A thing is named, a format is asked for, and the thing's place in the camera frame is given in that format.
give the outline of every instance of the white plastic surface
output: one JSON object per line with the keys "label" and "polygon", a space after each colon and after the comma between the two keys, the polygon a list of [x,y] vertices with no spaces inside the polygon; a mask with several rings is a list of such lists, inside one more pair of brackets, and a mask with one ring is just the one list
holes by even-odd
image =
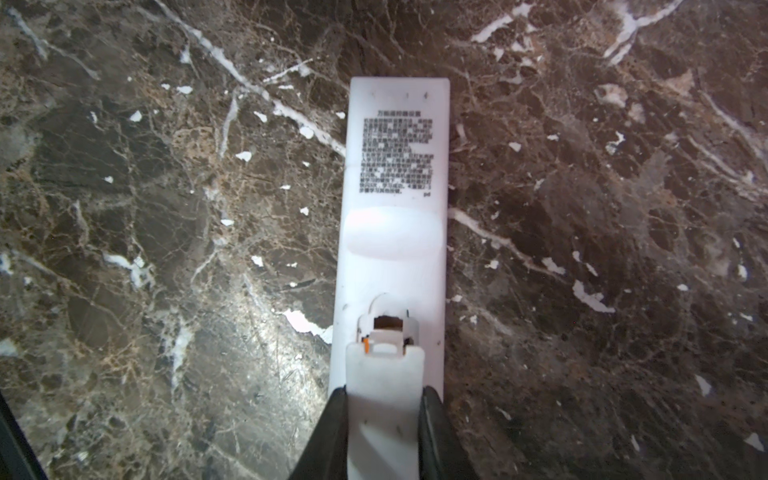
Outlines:
{"label": "white plastic surface", "polygon": [[[416,480],[415,437],[402,425],[403,435],[392,436],[356,422],[361,412],[369,422],[380,415],[373,425],[407,412],[415,425],[422,387],[442,397],[449,95],[444,78],[352,80],[329,382],[329,392],[347,385],[349,394],[349,478]],[[403,355],[400,346],[367,362],[373,352],[361,342],[381,315],[403,319],[403,335],[418,349]],[[350,363],[352,353],[359,358]],[[348,372],[352,365],[360,369]],[[384,383],[392,372],[400,380]],[[380,476],[377,465],[399,473]]]}

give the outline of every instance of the marble surface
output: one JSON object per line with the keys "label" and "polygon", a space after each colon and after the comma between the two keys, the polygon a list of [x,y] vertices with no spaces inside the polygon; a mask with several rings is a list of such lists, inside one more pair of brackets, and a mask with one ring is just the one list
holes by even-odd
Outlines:
{"label": "marble surface", "polygon": [[451,79],[445,401],[482,478],[768,478],[765,2],[2,11],[0,389],[52,478],[287,477],[355,75]]}

